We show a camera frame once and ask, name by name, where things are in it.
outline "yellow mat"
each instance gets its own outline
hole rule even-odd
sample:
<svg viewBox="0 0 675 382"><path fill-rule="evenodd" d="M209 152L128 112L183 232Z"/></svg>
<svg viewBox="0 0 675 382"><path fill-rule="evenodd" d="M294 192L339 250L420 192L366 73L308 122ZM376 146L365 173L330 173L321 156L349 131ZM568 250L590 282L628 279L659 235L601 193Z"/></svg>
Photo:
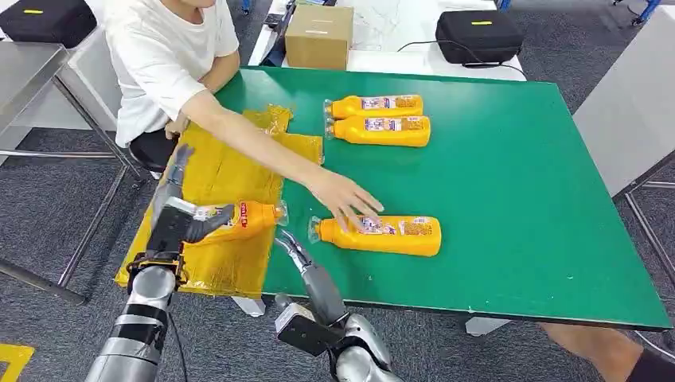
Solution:
<svg viewBox="0 0 675 382"><path fill-rule="evenodd" d="M322 138L288 134L291 111L270 105L266 111L245 111L244 116L264 129L274 139L305 158L319 163ZM216 205L253 200L276 204L281 196L282 178L251 159L217 141L211 134L191 123L178 145L194 147L185 168L183 197L195 205ZM115 281L126 286L129 274L126 265L145 250L150 238L151 205L136 232L127 257ZM220 242L208 245L185 245L185 269L189 281L181 291L209 295L238 295L258 298L263 287L267 261L274 237L269 228L249 240Z"/></svg>

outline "orange bottle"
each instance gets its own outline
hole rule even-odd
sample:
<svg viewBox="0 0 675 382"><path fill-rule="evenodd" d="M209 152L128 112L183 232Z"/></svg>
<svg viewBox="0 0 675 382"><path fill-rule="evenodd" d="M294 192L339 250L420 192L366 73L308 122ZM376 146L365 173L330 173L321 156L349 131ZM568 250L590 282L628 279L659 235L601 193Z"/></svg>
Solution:
<svg viewBox="0 0 675 382"><path fill-rule="evenodd" d="M203 240L191 245L248 239L265 228L288 223L288 210L284 201L280 201L279 205L264 205L257 201L241 201L230 205L206 205L197 207L194 219L207 221L222 214L229 216L227 223L206 235Z"/></svg>
<svg viewBox="0 0 675 382"><path fill-rule="evenodd" d="M326 138L340 138L350 143L370 145L424 147L431 136L428 117L378 117L353 115L347 119L326 119Z"/></svg>
<svg viewBox="0 0 675 382"><path fill-rule="evenodd" d="M358 97L350 95L338 101L327 99L323 103L326 116L345 119L352 115L361 117L400 117L422 115L422 97L419 95L386 95Z"/></svg>
<svg viewBox="0 0 675 382"><path fill-rule="evenodd" d="M351 223L347 232L342 231L335 219L310 219L310 242L319 240L333 243L340 248L362 251L381 251L431 257L441 247L441 226L437 219L426 216L380 216L376 222L360 216L365 226L358 231Z"/></svg>

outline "floor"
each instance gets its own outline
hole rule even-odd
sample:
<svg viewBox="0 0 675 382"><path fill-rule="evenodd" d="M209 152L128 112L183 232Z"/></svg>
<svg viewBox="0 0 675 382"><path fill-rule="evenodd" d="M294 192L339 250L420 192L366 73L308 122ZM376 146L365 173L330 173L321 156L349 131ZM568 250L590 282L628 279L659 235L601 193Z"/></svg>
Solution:
<svg viewBox="0 0 675 382"><path fill-rule="evenodd" d="M248 61L270 0L253 0L244 16L232 6L242 62ZM509 11L526 32L521 61L530 80L556 82L573 112L630 42L636 29L625 6L605 0L513 0ZM87 131L35 129L21 144L30 150L102 150ZM12 261L57 279L84 233L116 170L113 161L12 158L0 167L0 252ZM675 165L658 174L675 179ZM131 243L154 183L139 190L127 179L103 220L72 288L86 306L72 307L0 275L0 343L37 351L22 381L82 380L126 301L112 282ZM663 241L675 254L675 193L651 190L638 199ZM675 289L625 201L617 209L675 318ZM312 358L277 342L272 308L262 318L245 316L228 298L178 294L174 317L185 347L191 380L315 382L330 380L324 358ZM461 318L442 314L355 309L380 330L396 371L415 381L599 381L585 361L551 343L532 323L512 322L488 336L462 331ZM650 334L654 341L659 335ZM181 380L173 335L167 339L158 380Z"/></svg>

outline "robotic hand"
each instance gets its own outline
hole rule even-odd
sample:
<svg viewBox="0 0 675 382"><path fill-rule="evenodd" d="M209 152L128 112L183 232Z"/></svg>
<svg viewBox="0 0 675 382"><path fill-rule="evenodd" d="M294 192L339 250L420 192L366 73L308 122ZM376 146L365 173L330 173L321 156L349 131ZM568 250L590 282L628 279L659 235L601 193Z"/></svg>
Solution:
<svg viewBox="0 0 675 382"><path fill-rule="evenodd" d="M279 340L315 357L328 351L338 382L403 382L392 372L392 358L370 322L345 308L340 292L322 266L288 231L278 228L275 243L298 268L314 312L285 294L275 300L284 311L275 321Z"/></svg>

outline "red label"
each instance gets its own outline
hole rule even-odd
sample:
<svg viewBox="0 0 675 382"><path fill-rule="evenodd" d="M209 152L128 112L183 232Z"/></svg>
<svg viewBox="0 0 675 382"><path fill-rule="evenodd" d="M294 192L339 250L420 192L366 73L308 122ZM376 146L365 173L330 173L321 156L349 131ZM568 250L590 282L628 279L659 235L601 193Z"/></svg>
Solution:
<svg viewBox="0 0 675 382"><path fill-rule="evenodd" d="M239 207L239 213L241 219L241 226L246 228L246 226L248 225L248 214L246 212L246 203L241 204L241 206Z"/></svg>

